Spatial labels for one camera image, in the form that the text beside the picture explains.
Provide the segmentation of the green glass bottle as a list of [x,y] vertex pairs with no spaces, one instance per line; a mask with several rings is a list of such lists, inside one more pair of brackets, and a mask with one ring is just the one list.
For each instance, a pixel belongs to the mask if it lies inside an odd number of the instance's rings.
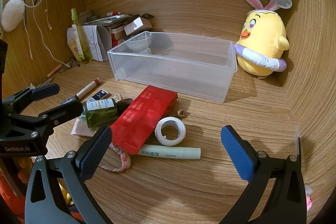
[[133,102],[128,98],[116,101],[113,98],[85,101],[80,119],[87,123],[89,128],[112,125]]

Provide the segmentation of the small dark blue box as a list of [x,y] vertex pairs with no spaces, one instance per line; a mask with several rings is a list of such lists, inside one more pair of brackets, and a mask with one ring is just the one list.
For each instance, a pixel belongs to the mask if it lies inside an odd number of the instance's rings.
[[98,91],[96,94],[94,94],[91,98],[87,99],[87,102],[94,102],[94,101],[99,101],[106,99],[110,96],[110,93],[101,89]]

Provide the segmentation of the beige cylindrical tube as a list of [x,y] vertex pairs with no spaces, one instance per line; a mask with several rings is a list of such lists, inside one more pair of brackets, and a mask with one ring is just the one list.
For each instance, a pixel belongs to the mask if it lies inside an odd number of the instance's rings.
[[83,99],[88,93],[90,93],[95,87],[100,85],[99,78],[94,79],[91,83],[89,83],[86,87],[84,87],[81,91],[79,91],[76,96],[79,100]]

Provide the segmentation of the wooden tag keychain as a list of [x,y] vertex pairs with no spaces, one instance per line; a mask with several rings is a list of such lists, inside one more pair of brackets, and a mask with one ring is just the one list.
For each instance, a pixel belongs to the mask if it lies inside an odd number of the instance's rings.
[[122,95],[120,93],[117,93],[117,94],[111,96],[111,98],[116,103],[124,102],[124,99],[123,99],[123,97],[122,97]]

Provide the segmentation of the red foil pouch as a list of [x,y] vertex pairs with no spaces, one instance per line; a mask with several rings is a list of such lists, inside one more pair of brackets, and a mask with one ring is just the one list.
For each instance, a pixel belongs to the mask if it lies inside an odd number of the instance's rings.
[[131,155],[137,154],[177,99],[176,92],[154,86],[145,88],[111,125],[112,143]]

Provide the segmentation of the white tape roll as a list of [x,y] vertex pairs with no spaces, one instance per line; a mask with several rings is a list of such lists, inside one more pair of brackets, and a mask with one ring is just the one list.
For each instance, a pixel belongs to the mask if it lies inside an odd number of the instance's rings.
[[178,118],[166,117],[157,123],[154,133],[161,145],[175,146],[186,137],[186,126]]

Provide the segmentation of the light green tube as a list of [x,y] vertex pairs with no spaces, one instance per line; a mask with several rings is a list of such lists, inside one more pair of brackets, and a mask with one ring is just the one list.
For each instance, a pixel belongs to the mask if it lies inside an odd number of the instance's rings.
[[137,154],[166,159],[199,160],[201,148],[144,144]]

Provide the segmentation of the pink cream tube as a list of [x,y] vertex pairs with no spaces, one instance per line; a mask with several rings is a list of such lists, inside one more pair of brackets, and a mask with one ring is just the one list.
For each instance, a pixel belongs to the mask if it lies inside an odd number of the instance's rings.
[[97,131],[97,128],[89,128],[87,122],[79,118],[75,120],[71,135],[85,136],[91,138]]

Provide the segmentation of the wooden stick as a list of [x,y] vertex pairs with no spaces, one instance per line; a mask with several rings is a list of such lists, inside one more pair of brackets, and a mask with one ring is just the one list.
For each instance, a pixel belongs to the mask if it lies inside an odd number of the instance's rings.
[[51,78],[60,68],[62,67],[61,64],[59,64],[56,68],[54,68],[48,75],[48,78]]

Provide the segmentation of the yellow spray bottle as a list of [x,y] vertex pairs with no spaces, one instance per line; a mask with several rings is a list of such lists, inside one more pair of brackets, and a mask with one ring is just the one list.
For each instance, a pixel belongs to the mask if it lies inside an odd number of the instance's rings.
[[92,55],[87,43],[87,37],[83,26],[80,23],[77,11],[75,8],[71,9],[71,18],[73,21],[72,30],[75,36],[77,49],[79,52],[80,60],[83,64],[88,64],[92,61]]

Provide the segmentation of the folded white paper booklet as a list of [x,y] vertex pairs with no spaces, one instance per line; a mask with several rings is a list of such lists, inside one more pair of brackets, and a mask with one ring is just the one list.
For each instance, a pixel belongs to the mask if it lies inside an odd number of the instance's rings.
[[[96,61],[107,61],[107,52],[112,46],[112,39],[109,31],[100,25],[83,26],[83,30],[87,38],[92,58]],[[75,59],[80,62],[80,56],[72,27],[67,30],[67,43],[74,54]]]

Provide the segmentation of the white fluffy pompom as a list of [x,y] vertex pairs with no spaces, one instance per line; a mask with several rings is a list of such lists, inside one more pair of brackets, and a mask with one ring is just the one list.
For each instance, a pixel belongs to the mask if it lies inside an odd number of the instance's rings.
[[10,0],[5,5],[1,17],[4,32],[11,32],[23,20],[25,5],[22,0]]

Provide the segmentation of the white bowl of stones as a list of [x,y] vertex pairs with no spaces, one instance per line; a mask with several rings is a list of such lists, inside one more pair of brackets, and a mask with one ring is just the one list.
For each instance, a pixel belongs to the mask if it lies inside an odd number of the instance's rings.
[[150,32],[143,32],[125,41],[126,46],[136,53],[140,53],[149,48],[152,43],[152,34]]

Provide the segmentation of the stack of books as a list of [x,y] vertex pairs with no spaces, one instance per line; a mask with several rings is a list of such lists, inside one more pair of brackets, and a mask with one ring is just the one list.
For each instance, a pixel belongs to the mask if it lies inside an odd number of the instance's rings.
[[116,16],[106,16],[100,18],[93,15],[91,10],[80,13],[80,23],[84,25],[100,25],[106,28],[112,40],[112,47],[118,45],[118,42],[126,36],[124,26],[133,18],[133,14],[122,14]]

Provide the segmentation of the red white marker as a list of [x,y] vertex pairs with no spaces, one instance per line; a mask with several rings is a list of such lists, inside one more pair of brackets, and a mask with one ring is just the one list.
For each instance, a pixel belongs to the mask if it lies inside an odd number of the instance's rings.
[[116,15],[122,15],[122,12],[108,12],[107,16],[116,16]]

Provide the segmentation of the small white cardboard box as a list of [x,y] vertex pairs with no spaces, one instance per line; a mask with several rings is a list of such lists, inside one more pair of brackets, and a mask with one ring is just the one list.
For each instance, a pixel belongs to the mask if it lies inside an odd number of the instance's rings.
[[126,25],[123,29],[127,36],[137,34],[141,31],[150,30],[153,26],[151,25],[150,20],[138,17],[128,25]]

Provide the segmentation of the small wooden bead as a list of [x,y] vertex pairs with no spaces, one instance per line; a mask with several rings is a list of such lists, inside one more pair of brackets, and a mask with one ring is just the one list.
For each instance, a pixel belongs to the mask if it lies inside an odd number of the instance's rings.
[[178,111],[177,111],[177,116],[178,116],[179,118],[183,118],[183,117],[185,117],[185,111],[184,111],[183,109],[178,110]]

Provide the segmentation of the clear plastic storage bin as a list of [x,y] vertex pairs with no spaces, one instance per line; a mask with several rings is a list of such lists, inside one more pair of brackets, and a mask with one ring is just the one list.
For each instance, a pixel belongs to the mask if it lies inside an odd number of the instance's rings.
[[107,52],[115,80],[127,80],[224,102],[238,66],[233,42],[206,36],[150,32],[140,53],[125,42]]

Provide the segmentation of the yellow chick plush toy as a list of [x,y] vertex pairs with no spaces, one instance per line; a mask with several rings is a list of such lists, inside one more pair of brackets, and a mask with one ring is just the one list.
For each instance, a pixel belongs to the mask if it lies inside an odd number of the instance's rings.
[[276,12],[292,7],[291,0],[246,0],[254,9],[248,12],[235,52],[241,68],[260,79],[282,72],[287,64],[282,54],[290,47],[284,23]]

